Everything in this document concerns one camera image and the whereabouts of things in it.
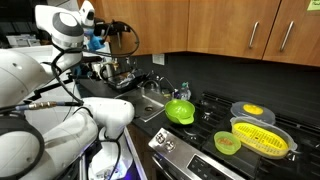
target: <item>stove knob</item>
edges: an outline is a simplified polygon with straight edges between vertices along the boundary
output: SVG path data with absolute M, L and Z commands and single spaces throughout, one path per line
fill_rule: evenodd
M 166 149 L 168 151 L 172 151 L 175 148 L 175 144 L 173 141 L 167 141 L 166 142 Z
M 162 144 L 165 140 L 165 137 L 162 135 L 162 133 L 159 133 L 157 134 L 156 136 L 156 141 L 159 143 L 159 144 Z

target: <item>stainless steel sink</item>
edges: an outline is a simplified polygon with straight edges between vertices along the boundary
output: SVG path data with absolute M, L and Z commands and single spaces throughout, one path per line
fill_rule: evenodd
M 164 111 L 164 105 L 170 100 L 150 89 L 135 89 L 121 94 L 116 99 L 129 101 L 135 108 L 135 117 L 147 122 Z

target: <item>green bowl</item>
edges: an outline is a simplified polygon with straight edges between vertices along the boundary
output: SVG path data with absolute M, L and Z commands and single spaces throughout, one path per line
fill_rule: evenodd
M 165 112 L 168 119 L 176 124 L 191 124 L 194 121 L 194 105 L 189 101 L 174 99 L 165 105 Z
M 240 147 L 241 142 L 238 138 L 236 138 L 233 134 L 220 131 L 214 135 L 214 142 L 216 148 L 223 154 L 233 155 L 236 153 Z

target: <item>upper cabinet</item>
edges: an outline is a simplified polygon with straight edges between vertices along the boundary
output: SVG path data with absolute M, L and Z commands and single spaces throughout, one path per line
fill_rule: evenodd
M 320 66 L 320 11 L 310 0 L 282 0 L 264 60 Z
M 133 55 L 187 50 L 189 0 L 94 0 L 96 17 L 129 24 L 140 38 Z M 127 53 L 136 46 L 133 33 L 111 40 L 112 53 Z
M 262 59 L 280 0 L 190 0 L 188 51 Z

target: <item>gas stove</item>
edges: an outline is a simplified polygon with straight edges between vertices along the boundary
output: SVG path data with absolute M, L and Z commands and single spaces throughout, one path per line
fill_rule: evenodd
M 276 114 L 275 126 L 298 144 L 280 160 L 261 157 L 242 146 L 234 155 L 220 153 L 213 136 L 231 132 L 230 112 L 235 101 L 204 92 L 195 103 L 195 121 L 178 125 L 168 121 L 150 141 L 153 160 L 169 179 L 320 179 L 320 128 Z

